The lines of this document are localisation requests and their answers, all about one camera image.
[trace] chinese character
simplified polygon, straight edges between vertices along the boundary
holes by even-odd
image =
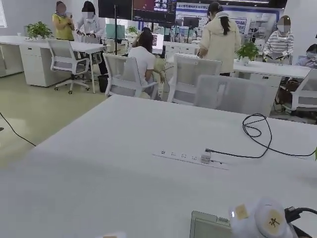
[[[276,221],[276,218],[271,218],[271,221],[269,222],[269,224],[270,224],[271,226],[276,227],[276,226],[275,226],[275,223],[277,223],[278,225],[280,225],[279,222]]]

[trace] yellow shirt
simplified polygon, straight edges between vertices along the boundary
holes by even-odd
[[[58,21],[60,23],[66,23],[67,22],[67,18],[66,17],[60,17],[58,16],[57,14],[53,14],[53,21],[58,19]],[[56,32],[55,32],[55,36],[57,39],[61,39],[61,40],[68,40],[68,41],[73,41],[74,40],[74,36],[72,34],[72,30],[70,28],[69,25],[66,25],[64,27],[64,29],[62,30],[58,30],[56,29]]]

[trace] trash bin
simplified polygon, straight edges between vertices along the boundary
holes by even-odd
[[[98,81],[99,81],[100,92],[104,93],[108,86],[108,75],[104,74],[104,75],[98,76]]]

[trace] beige coat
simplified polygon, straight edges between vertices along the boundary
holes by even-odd
[[[200,47],[208,50],[205,59],[222,61],[221,73],[231,73],[235,52],[241,47],[241,36],[237,24],[231,19],[230,31],[224,36],[220,22],[222,16],[228,14],[223,11],[217,13],[216,17],[204,27]]]

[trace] power strip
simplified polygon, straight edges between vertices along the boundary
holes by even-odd
[[[192,164],[208,166],[208,167],[221,169],[221,170],[229,170],[228,164],[212,160],[212,158],[209,164],[202,163],[201,155],[191,155],[184,152],[179,153],[175,151],[166,151],[166,150],[160,150],[158,152],[153,153],[153,155],[160,158],[168,158],[168,159],[179,160],[179,161],[188,162]]]

